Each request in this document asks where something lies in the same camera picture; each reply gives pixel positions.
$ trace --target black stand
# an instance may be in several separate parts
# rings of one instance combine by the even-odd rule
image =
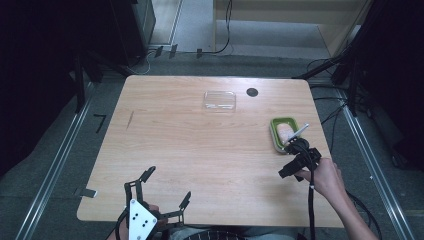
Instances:
[[[369,9],[367,18],[365,19],[364,24],[359,29],[353,41],[348,45],[348,47],[337,57],[332,58],[331,61],[327,61],[320,66],[304,73],[300,76],[292,77],[292,79],[309,79],[316,74],[327,70],[328,68],[339,64],[331,76],[331,81],[333,84],[342,84],[349,73],[351,73],[351,79],[349,82],[349,96],[348,96],[348,107],[352,112],[352,115],[356,117],[355,111],[355,96],[356,88],[359,82],[359,79],[362,77],[361,68],[360,68],[360,52],[361,49],[366,44],[366,39],[369,36],[370,31],[375,25],[375,22],[378,21],[383,9],[386,7],[387,0],[385,1],[374,1]]]
[[[97,63],[102,63],[117,73],[121,74],[124,77],[131,75],[126,69],[112,63],[106,58],[103,58],[95,52],[84,52],[77,51],[74,56],[74,65],[75,65],[75,83],[77,87],[77,109],[76,113],[81,111],[82,106],[85,103],[85,88],[84,88],[84,78],[83,71],[87,73],[88,77],[92,82],[101,82],[103,73],[98,67]]]

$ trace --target black circular hole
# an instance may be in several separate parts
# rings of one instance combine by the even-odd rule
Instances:
[[[247,95],[251,96],[251,97],[256,97],[258,96],[259,92],[256,88],[249,88],[246,90]]]

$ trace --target table surface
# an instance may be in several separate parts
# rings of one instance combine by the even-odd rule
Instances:
[[[259,94],[248,96],[248,88]],[[205,110],[207,91],[234,92],[236,110]],[[309,123],[302,137],[330,156],[304,80],[130,76],[87,184],[97,196],[83,197],[77,216],[116,221],[124,183],[156,166],[142,185],[144,200],[171,212],[191,191],[186,224],[309,226],[308,183],[278,175],[294,158],[274,148],[269,126],[278,117]],[[317,227],[342,227],[318,193],[314,208]]]

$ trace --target green bowl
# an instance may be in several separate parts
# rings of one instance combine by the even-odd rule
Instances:
[[[278,152],[286,153],[286,151],[284,151],[284,145],[281,142],[280,138],[278,137],[277,125],[280,123],[288,124],[293,129],[293,132],[296,132],[297,130],[299,130],[299,128],[297,126],[296,120],[294,120],[291,117],[274,118],[271,120],[270,129],[271,129],[272,141],[274,142],[274,147]]]

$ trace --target food item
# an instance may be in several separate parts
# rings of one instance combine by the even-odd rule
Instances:
[[[282,144],[286,144],[287,140],[294,135],[293,129],[287,123],[277,125],[277,134]]]

